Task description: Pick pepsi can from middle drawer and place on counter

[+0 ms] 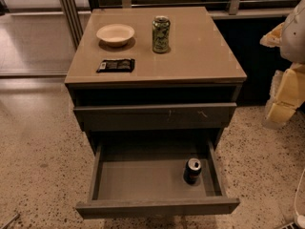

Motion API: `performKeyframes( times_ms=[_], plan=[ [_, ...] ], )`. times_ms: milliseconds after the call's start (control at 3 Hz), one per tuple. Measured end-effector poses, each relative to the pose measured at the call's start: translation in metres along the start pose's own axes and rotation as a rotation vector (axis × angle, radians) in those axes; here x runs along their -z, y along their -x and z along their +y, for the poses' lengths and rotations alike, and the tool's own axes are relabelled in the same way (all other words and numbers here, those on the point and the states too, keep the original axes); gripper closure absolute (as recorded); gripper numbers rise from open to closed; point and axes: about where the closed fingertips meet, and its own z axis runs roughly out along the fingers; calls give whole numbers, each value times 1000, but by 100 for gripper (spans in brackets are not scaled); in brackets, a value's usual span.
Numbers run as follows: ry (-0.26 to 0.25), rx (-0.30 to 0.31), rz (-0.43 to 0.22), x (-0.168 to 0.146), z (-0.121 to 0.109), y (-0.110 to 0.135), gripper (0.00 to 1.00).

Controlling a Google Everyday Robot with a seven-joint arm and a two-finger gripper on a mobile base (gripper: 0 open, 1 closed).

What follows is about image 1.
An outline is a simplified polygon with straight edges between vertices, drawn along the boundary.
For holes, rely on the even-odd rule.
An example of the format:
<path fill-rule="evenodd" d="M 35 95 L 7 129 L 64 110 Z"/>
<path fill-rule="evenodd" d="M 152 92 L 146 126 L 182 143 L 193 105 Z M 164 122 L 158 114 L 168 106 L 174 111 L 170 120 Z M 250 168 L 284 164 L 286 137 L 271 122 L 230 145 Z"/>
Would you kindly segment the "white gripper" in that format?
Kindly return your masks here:
<path fill-rule="evenodd" d="M 280 47 L 282 28 L 283 23 L 280 23 L 263 35 L 259 43 L 269 48 Z M 285 72 L 276 71 L 270 97 L 265 106 L 262 124 L 269 129 L 279 129 L 295 114 L 294 109 L 305 101 L 305 65 L 293 63 Z"/>

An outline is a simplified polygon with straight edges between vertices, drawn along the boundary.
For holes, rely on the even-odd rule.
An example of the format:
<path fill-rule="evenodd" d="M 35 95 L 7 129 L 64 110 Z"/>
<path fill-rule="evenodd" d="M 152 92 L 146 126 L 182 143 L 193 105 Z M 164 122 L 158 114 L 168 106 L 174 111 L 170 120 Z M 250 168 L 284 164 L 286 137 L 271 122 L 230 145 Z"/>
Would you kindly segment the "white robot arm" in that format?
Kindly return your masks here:
<path fill-rule="evenodd" d="M 284 72 L 275 71 L 265 106 L 263 126 L 279 129 L 305 102 L 305 0 L 298 3 L 283 23 L 265 34 L 260 44 L 279 47 L 280 56 L 292 63 Z"/>

